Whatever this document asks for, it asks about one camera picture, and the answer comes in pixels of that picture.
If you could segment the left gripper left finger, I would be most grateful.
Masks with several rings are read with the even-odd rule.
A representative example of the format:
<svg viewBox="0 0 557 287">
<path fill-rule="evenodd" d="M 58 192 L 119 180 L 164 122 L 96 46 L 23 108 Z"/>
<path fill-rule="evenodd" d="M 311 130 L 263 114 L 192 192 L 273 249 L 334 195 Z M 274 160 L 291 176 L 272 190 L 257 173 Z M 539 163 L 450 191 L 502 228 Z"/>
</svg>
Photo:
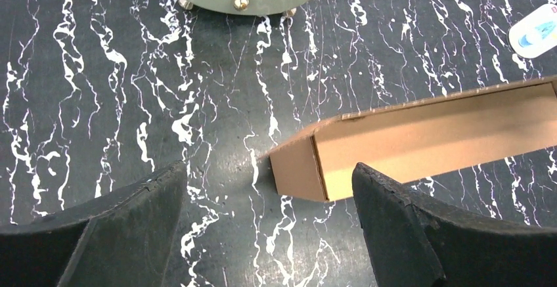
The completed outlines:
<svg viewBox="0 0 557 287">
<path fill-rule="evenodd" d="M 186 185 L 174 162 L 25 225 L 1 227 L 2 286 L 161 286 Z"/>
</svg>

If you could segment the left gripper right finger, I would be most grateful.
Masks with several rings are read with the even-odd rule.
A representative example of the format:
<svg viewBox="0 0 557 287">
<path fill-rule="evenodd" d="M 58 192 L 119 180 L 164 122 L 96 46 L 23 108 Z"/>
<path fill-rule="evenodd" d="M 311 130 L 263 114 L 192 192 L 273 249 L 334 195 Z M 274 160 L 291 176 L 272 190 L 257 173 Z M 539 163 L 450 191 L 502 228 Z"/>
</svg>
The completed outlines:
<svg viewBox="0 0 557 287">
<path fill-rule="evenodd" d="M 554 227 L 464 210 L 364 163 L 351 182 L 377 285 L 556 285 Z"/>
</svg>

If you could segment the brown cardboard box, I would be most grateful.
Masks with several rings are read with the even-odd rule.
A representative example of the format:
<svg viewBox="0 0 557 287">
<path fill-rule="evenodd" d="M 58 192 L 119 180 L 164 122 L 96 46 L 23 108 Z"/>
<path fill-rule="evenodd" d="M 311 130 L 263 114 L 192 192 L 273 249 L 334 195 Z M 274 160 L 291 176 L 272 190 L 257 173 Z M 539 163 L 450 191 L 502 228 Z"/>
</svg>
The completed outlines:
<svg viewBox="0 0 557 287">
<path fill-rule="evenodd" d="M 352 197 L 359 162 L 408 183 L 555 144 L 550 76 L 328 118 L 268 157 L 279 194 L 333 202 Z"/>
</svg>

